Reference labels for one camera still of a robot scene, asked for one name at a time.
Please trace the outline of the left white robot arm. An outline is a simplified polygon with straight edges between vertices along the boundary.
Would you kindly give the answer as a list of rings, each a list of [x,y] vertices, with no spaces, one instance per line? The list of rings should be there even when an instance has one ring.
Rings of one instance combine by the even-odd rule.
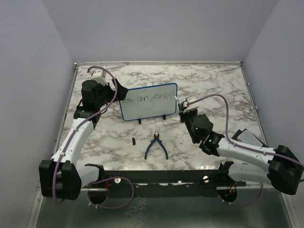
[[[121,86],[116,78],[112,82],[115,89],[108,83],[101,84],[96,80],[82,83],[82,99],[74,112],[68,135],[51,159],[43,160],[38,168],[44,197],[76,200],[82,187],[92,184],[98,188],[104,184],[102,165],[87,164],[78,169],[76,163],[101,114],[111,103],[122,101],[126,97],[128,89]]]

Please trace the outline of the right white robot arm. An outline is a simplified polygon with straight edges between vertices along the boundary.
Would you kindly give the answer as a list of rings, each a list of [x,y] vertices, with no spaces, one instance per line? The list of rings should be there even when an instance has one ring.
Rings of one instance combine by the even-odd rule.
[[[228,186],[234,181],[254,181],[272,185],[278,191],[295,195],[304,172],[296,156],[283,145],[277,148],[258,147],[231,140],[213,131],[213,123],[197,110],[179,112],[193,143],[208,155],[227,157],[244,162],[232,164],[218,174],[219,182]]]

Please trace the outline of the blue framed whiteboard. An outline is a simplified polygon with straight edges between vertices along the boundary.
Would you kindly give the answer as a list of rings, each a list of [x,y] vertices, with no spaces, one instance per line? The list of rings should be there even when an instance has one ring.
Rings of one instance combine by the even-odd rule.
[[[124,121],[153,118],[176,113],[178,85],[161,85],[132,88],[119,102]]]

